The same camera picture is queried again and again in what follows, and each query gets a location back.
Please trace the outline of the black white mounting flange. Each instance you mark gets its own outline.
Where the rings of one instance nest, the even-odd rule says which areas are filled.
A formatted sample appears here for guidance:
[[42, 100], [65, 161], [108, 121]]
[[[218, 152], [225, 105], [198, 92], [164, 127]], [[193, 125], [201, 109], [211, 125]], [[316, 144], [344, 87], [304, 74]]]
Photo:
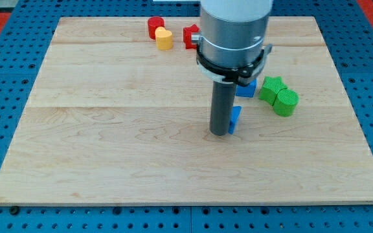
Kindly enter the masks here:
[[222, 84], [235, 83], [242, 87], [247, 87], [263, 71], [267, 57], [272, 51], [273, 45], [266, 45], [260, 52], [259, 56], [251, 63], [243, 67], [221, 67], [206, 59], [202, 55], [200, 46], [197, 45], [196, 62], [200, 71], [214, 82]]

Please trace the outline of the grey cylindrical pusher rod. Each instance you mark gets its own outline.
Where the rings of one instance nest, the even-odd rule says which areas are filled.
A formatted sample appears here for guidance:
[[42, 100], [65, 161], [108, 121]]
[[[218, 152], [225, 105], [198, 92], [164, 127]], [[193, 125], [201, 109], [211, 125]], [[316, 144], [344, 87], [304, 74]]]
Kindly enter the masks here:
[[213, 82], [209, 129], [214, 135], [222, 136], [228, 132], [235, 94], [235, 83]]

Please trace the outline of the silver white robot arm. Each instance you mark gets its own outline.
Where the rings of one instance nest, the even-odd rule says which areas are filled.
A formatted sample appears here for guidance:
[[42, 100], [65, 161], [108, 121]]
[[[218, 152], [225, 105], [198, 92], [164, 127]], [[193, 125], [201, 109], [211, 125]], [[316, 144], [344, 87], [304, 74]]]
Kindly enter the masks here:
[[213, 81], [210, 132], [230, 127], [238, 86], [247, 87], [262, 72], [271, 45], [264, 45], [273, 0], [201, 0], [196, 62]]

